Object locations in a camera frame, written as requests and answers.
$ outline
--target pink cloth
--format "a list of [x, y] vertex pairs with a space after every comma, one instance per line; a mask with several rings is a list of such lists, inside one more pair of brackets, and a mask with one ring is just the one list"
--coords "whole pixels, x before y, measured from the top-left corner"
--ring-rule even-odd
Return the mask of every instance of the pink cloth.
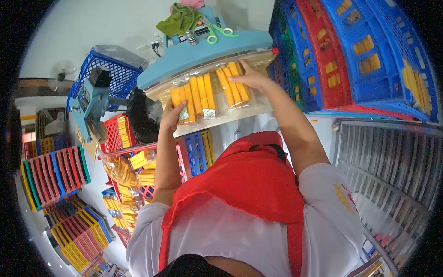
[[199, 9], [203, 6], [205, 6], [205, 1], [204, 0], [182, 0], [179, 3], [179, 6], [189, 6], [191, 8], [193, 8], [194, 10]]

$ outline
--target blue machine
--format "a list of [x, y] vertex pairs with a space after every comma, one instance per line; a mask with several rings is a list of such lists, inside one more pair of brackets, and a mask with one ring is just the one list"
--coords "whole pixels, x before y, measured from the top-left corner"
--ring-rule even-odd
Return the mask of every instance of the blue machine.
[[[222, 16], [215, 17], [210, 7], [198, 9], [214, 26], [226, 28]], [[190, 45], [186, 36], [164, 37], [165, 55], [148, 67], [137, 79], [137, 87], [141, 90], [150, 89], [176, 74], [184, 73], [190, 68], [242, 52], [253, 52], [272, 48], [272, 38], [267, 31], [235, 31], [236, 37], [225, 36], [216, 32], [217, 43], [209, 44], [206, 38], [210, 30], [202, 20], [194, 29], [198, 44]]]
[[111, 79], [106, 68], [97, 66], [85, 80], [80, 93], [69, 100], [72, 116], [85, 142], [91, 141], [91, 131], [102, 136], [100, 118], [105, 115], [109, 105], [126, 106], [128, 103], [127, 99], [109, 96]]

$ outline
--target red apron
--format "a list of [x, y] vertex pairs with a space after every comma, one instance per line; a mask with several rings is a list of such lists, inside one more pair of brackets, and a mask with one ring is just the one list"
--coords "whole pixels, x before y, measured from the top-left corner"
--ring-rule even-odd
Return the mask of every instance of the red apron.
[[167, 266], [169, 235], [176, 219], [184, 209], [189, 215], [216, 197], [249, 215], [286, 223], [291, 272], [294, 277], [300, 276], [304, 201], [281, 148], [282, 140], [276, 132], [243, 137], [233, 142], [206, 172], [192, 177], [174, 192], [172, 206], [162, 223], [159, 272]]

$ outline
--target hand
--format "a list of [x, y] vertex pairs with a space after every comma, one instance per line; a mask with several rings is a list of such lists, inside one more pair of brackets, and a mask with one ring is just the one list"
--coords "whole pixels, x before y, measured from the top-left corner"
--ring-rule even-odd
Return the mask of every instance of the hand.
[[168, 132], [175, 132], [177, 130], [177, 122], [179, 121], [180, 113], [186, 107], [186, 101], [183, 101], [175, 109], [172, 107], [172, 99], [166, 103], [165, 110], [163, 111], [162, 120], [160, 121], [160, 130]]
[[254, 89], [258, 89], [264, 93], [266, 89], [274, 83], [268, 76], [258, 72], [249, 66], [244, 60], [240, 60], [241, 65], [244, 67], [246, 74], [244, 76], [233, 76], [229, 78], [231, 82], [242, 83]]

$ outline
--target spring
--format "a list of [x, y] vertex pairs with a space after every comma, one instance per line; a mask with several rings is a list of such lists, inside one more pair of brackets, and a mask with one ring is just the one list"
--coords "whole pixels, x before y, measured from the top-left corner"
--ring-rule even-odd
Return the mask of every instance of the spring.
[[197, 45], [197, 36], [193, 30], [186, 31], [186, 38], [188, 39], [190, 45]]

